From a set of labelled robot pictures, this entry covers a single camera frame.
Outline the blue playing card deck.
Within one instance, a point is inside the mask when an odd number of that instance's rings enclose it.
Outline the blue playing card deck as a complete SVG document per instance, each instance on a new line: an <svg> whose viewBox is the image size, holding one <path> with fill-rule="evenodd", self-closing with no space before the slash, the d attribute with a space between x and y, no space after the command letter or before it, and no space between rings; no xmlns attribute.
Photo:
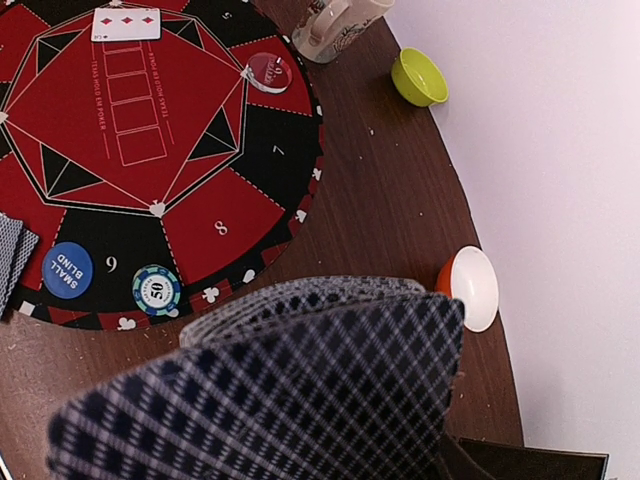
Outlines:
<svg viewBox="0 0 640 480"><path fill-rule="evenodd" d="M432 479L465 306L418 282L313 277L229 302L175 352L67 401L55 479Z"/></svg>

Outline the teal poker chip stack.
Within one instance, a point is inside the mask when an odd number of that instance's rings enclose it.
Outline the teal poker chip stack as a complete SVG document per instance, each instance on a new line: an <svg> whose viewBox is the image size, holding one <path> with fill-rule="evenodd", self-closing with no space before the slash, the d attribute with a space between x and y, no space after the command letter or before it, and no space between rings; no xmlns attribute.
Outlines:
<svg viewBox="0 0 640 480"><path fill-rule="evenodd" d="M134 274L132 295L138 308L149 316L176 318L179 314L179 279L161 265L147 265Z"/></svg>

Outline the three of diamonds card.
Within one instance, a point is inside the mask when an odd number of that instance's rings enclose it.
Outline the three of diamonds card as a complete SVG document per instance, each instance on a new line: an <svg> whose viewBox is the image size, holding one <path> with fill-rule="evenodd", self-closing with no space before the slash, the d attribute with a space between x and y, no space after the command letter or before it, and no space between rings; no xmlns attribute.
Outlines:
<svg viewBox="0 0 640 480"><path fill-rule="evenodd" d="M97 8L93 14L93 42L147 41L161 37L156 8Z"/></svg>

